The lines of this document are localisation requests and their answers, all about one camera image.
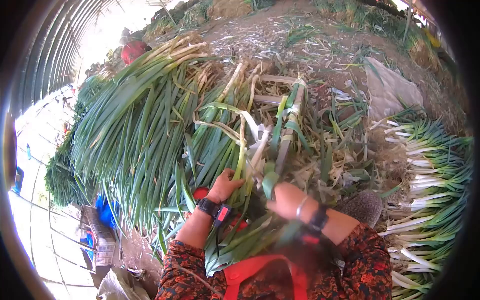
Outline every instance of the floral sleeve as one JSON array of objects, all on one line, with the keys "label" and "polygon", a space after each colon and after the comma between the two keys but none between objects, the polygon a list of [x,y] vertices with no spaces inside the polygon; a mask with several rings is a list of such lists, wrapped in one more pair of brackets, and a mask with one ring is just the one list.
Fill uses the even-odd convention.
[{"label": "floral sleeve", "polygon": [[212,291],[190,273],[195,273],[210,285],[218,286],[219,279],[221,281],[217,274],[215,277],[206,278],[205,252],[202,249],[174,240],[170,244],[164,262],[165,269],[156,300],[216,298],[216,294],[212,295]]},{"label": "floral sleeve", "polygon": [[360,224],[338,247],[345,260],[341,285],[350,299],[391,299],[390,255],[375,230]]}]

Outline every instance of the black cable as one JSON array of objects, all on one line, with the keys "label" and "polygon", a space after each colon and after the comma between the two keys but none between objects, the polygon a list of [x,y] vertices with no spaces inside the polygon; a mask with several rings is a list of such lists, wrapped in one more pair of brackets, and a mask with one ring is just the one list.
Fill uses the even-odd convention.
[{"label": "black cable", "polygon": [[216,234],[215,234],[215,242],[216,242],[216,259],[215,262],[213,263],[213,266],[218,262],[218,259],[220,257],[220,247],[218,246],[218,235],[220,234],[220,228],[217,229]]}]

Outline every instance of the gray shoe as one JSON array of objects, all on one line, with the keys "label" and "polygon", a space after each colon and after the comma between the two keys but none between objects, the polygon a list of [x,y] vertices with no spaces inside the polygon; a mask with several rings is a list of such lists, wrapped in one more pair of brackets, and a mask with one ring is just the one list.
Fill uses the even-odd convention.
[{"label": "gray shoe", "polygon": [[382,214],[382,208],[383,202],[378,194],[366,190],[341,203],[337,210],[373,228]]}]

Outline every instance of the dirt ground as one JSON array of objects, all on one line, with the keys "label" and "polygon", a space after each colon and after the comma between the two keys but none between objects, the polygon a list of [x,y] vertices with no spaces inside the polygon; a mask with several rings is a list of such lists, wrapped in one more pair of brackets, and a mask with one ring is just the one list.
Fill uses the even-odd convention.
[{"label": "dirt ground", "polygon": [[[299,30],[308,32],[306,38],[293,40]],[[323,83],[343,89],[346,82],[355,82],[368,94],[367,77],[359,55],[371,56],[386,67],[401,74],[419,88],[424,106],[433,117],[443,116],[447,129],[456,134],[465,133],[466,115],[458,90],[443,87],[434,74],[415,64],[408,53],[387,38],[356,31],[325,19],[307,0],[278,1],[276,5],[237,19],[212,20],[195,33],[208,43],[211,54],[224,56],[223,63],[232,66],[239,61],[264,64],[264,73],[297,77],[302,73],[312,85],[310,103],[320,101],[321,107],[331,105],[330,93]],[[155,47],[174,36],[166,35],[151,46]],[[122,241],[124,259],[115,253],[114,265],[146,271],[144,285],[150,296],[156,294],[161,276],[161,265],[151,260],[146,239],[133,232]]]},{"label": "dirt ground", "polygon": [[120,249],[117,247],[113,254],[112,266],[125,269],[144,270],[145,273],[140,281],[151,298],[154,298],[158,291],[158,284],[162,275],[163,267],[158,260],[152,259],[152,250],[146,238],[143,238],[137,230],[128,232],[128,239],[122,237]]}]

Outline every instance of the hand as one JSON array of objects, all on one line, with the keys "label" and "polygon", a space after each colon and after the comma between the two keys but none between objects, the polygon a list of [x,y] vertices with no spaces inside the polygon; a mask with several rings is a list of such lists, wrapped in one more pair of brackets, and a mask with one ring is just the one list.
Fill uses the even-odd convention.
[{"label": "hand", "polygon": [[234,190],[238,189],[245,183],[244,179],[230,181],[230,178],[233,177],[234,174],[235,171],[232,169],[223,170],[222,174],[217,177],[206,198],[217,204],[228,199]]},{"label": "hand", "polygon": [[[287,182],[277,184],[274,192],[276,201],[268,201],[268,209],[287,220],[297,219],[297,209],[307,194]],[[300,220],[309,224],[319,206],[317,201],[308,196],[301,209]]]}]

